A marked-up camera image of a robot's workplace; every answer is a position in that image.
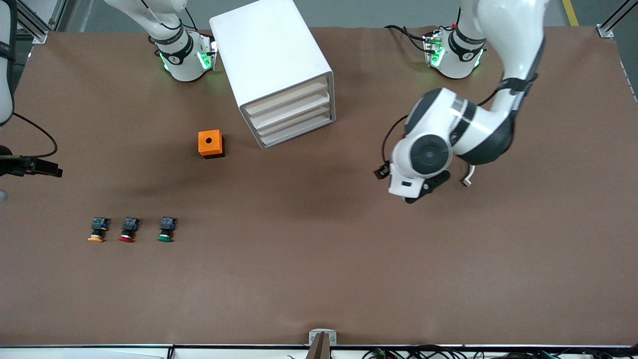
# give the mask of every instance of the black end effector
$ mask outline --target black end effector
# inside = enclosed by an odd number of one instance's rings
[[[12,174],[23,177],[25,174],[44,174],[62,177],[62,169],[56,163],[38,157],[14,156],[7,147],[0,146],[0,176]]]
[[[423,186],[421,187],[421,193],[419,193],[419,196],[417,198],[404,198],[405,203],[412,204],[416,202],[417,200],[419,200],[421,197],[425,196],[426,194],[430,194],[434,192],[434,189],[436,187],[444,184],[449,179],[450,179],[449,171],[443,171],[432,178],[426,179],[426,181],[423,182]]]

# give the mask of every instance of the yellow floor line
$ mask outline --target yellow floor line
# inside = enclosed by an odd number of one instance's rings
[[[563,0],[563,6],[565,7],[565,13],[567,13],[569,24],[571,26],[578,26],[578,19],[576,18],[576,13],[574,12],[571,0]]]

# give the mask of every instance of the brown tabletop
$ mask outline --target brown tabletop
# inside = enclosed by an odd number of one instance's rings
[[[0,179],[0,343],[290,344],[315,327],[343,344],[637,341],[638,105],[614,42],[547,28],[510,151],[470,188],[455,160],[408,205],[372,174],[389,126],[437,87],[483,100],[498,56],[454,81],[396,31],[313,34],[337,122],[268,150],[223,71],[177,82],[146,34],[35,46],[16,111],[57,139],[64,176]],[[214,128],[227,156],[204,160],[197,132]],[[17,118],[0,139],[50,149]],[[134,244],[117,240],[126,216]],[[112,218],[105,243],[86,240],[93,217]]]

